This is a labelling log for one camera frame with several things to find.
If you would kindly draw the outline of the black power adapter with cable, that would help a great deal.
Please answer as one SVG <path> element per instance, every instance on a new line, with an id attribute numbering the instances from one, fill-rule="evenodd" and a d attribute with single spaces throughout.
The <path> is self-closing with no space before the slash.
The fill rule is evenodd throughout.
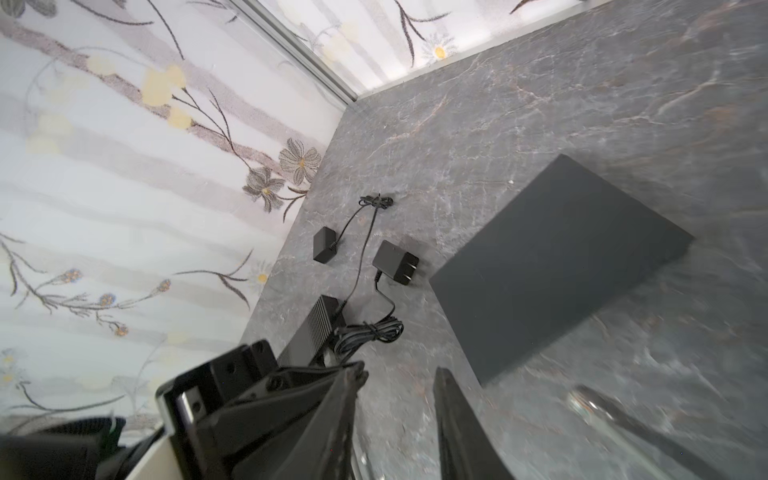
<path id="1" fill-rule="evenodd" d="M 376 196 L 373 196 L 373 195 L 361 196 L 358 201 L 359 208 L 350 216 L 350 218 L 348 219 L 348 221 L 346 222 L 345 226 L 342 228 L 342 231 L 340 233 L 337 233 L 335 230 L 329 227 L 322 227 L 313 236 L 313 260 L 320 264 L 327 264 L 338 253 L 338 247 L 341 243 L 341 240 L 343 239 L 344 234 L 346 233 L 347 228 L 351 225 L 351 222 L 364 209 L 366 208 L 373 209 L 373 214 L 368 227 L 368 231 L 366 233 L 365 239 L 363 241 L 363 245 L 360 250 L 355 282 L 349 294 L 346 296 L 346 298 L 343 301 L 339 303 L 337 308 L 334 310 L 334 313 L 331 315 L 332 321 L 337 320 L 341 316 L 348 302 L 351 300 L 352 296 L 357 290 L 357 287 L 360 282 L 361 274 L 362 274 L 363 260 L 365 259 L 366 250 L 373 233 L 373 229 L 376 223 L 378 213 L 380 211 L 384 211 L 391 208 L 394 205 L 394 203 L 395 203 L 395 200 L 391 196 L 382 196 L 381 194 L 377 194 Z"/>

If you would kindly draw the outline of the black ribbed network switch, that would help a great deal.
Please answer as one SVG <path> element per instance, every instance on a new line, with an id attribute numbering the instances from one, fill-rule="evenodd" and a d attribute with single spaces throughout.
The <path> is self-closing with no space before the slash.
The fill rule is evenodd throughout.
<path id="1" fill-rule="evenodd" d="M 281 367 L 325 367 L 338 330 L 346 324 L 341 302 L 321 295 L 277 358 Z"/>

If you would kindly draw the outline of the dark grey switch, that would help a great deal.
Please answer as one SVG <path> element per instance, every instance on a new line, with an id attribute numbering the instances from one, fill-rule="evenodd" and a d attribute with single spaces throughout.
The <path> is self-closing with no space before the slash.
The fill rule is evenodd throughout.
<path id="1" fill-rule="evenodd" d="M 684 256 L 693 236 L 556 157 L 430 280 L 481 385 Z"/>

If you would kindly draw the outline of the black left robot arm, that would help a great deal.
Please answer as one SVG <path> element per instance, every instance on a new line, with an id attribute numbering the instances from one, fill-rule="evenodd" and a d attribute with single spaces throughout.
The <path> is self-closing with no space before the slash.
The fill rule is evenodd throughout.
<path id="1" fill-rule="evenodd" d="M 1 438 L 4 479 L 124 479 L 161 436 L 185 479 L 347 479 L 361 362 L 286 367 L 265 340 L 162 385 L 159 432 L 106 456 L 107 430 Z"/>

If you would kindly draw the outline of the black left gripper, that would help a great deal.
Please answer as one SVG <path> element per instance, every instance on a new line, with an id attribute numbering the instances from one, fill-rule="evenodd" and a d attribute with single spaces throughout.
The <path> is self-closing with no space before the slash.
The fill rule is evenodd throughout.
<path id="1" fill-rule="evenodd" d="M 280 368 L 254 386 L 277 367 L 269 342 L 260 340 L 157 388 L 185 479 L 350 477 L 356 400 L 368 379 L 364 363 Z"/>

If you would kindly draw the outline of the small black adapter with cable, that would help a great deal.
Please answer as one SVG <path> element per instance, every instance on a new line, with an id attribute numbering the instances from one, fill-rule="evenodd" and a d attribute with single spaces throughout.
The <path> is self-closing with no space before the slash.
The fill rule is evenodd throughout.
<path id="1" fill-rule="evenodd" d="M 420 259 L 407 250 L 384 240 L 372 261 L 376 269 L 373 286 L 375 293 L 388 305 L 388 311 L 376 322 L 343 323 L 332 335 L 331 347 L 339 363 L 348 362 L 365 344 L 380 342 L 391 344 L 404 332 L 404 324 L 395 316 L 396 303 L 380 288 L 383 278 L 408 286 L 419 265 Z"/>

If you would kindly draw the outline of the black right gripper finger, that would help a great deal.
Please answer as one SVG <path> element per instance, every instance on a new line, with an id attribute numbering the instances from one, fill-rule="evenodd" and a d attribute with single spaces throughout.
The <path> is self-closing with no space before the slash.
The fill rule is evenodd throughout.
<path id="1" fill-rule="evenodd" d="M 433 395 L 441 478 L 514 480 L 449 369 L 437 368 Z"/>

